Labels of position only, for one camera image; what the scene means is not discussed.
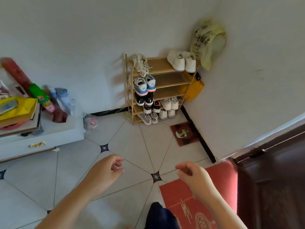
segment yellow bag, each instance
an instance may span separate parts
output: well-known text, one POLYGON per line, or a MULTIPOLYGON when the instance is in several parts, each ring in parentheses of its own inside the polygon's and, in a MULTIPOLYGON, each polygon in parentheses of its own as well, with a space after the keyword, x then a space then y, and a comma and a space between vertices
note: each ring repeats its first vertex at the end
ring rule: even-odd
POLYGON ((221 53, 226 42, 226 31, 211 19, 200 20, 195 26, 195 33, 190 48, 201 66, 209 71, 212 63, 221 53))
MULTIPOLYGON (((185 101, 191 101, 193 99, 196 98, 196 96, 198 96, 198 94, 201 92, 201 90, 204 87, 204 83, 201 81, 201 77, 199 73, 193 73, 193 74, 189 74, 187 72, 183 73, 183 76, 185 77, 186 80, 192 81, 190 87, 189 87, 189 91, 186 93, 185 95, 185 101)), ((184 86, 181 85, 180 87, 180 91, 182 93, 185 93, 188 89, 188 86, 184 86)))
POLYGON ((36 104, 37 104, 37 99, 23 98, 23 97, 15 96, 15 97, 10 97, 10 98, 0 100, 0 105, 4 104, 10 100, 17 100, 18 107, 0 115, 0 121, 6 120, 6 119, 9 119, 12 117, 17 117, 17 116, 28 114, 31 111, 33 105, 36 106, 36 104))

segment left hand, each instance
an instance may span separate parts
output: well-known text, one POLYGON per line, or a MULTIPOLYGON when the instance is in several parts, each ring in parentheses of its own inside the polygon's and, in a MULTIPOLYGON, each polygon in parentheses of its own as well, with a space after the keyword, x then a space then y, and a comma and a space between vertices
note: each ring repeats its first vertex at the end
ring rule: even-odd
POLYGON ((124 168, 117 168, 122 166, 123 160, 118 155, 103 158, 89 170, 78 187, 84 189, 91 199, 98 197, 124 173, 124 168))

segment door mat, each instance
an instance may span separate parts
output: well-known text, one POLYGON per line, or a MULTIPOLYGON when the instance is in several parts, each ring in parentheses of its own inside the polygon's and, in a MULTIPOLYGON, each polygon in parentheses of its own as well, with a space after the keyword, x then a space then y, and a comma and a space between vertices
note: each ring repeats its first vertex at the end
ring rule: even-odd
POLYGON ((184 122, 170 127, 179 146, 199 141, 196 129, 190 122, 184 122))
MULTIPOLYGON (((206 169, 215 187, 237 212, 237 172, 230 162, 221 162, 206 169)), ((176 216, 180 228, 216 229, 209 210, 196 200, 189 187, 180 179, 160 186, 167 209, 176 216)))

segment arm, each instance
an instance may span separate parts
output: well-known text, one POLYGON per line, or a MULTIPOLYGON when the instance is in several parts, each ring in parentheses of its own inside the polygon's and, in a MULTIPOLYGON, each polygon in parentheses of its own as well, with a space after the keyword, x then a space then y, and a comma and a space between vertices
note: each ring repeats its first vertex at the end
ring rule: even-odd
POLYGON ((176 165, 178 176, 191 189, 196 199, 211 212, 220 229, 247 229, 242 220, 219 194, 207 171, 193 162, 176 165))
POLYGON ((107 190, 124 172, 123 158, 110 155, 97 162, 81 183, 35 227, 35 229, 70 229, 89 202, 107 190))

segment shoe rack shelf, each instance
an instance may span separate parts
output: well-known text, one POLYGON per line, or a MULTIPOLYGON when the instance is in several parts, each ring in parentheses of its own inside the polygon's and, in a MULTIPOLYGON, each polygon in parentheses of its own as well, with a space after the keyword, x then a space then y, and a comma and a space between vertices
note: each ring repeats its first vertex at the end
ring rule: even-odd
MULTIPOLYGON (((132 84, 133 78, 140 76, 140 74, 134 69, 132 61, 128 60, 127 54, 125 54, 125 63, 126 63, 126 79, 127 79, 127 89, 128 89, 128 102, 130 118, 132 119, 132 124, 141 122, 142 120, 138 117, 138 114, 143 113, 143 106, 139 106, 136 103, 135 99, 135 90, 133 85, 130 87, 128 84, 129 74, 132 74, 132 84)), ((193 76, 186 76, 184 72, 177 72, 169 64, 166 58, 148 58, 147 63, 150 67, 149 75, 152 75, 156 80, 156 91, 154 92, 153 100, 162 100, 166 98, 171 98, 175 96, 181 96, 182 101, 179 102, 179 109, 183 105, 185 94, 189 91, 190 84, 194 79, 193 76)), ((196 61, 196 72, 200 66, 200 61, 196 61)))

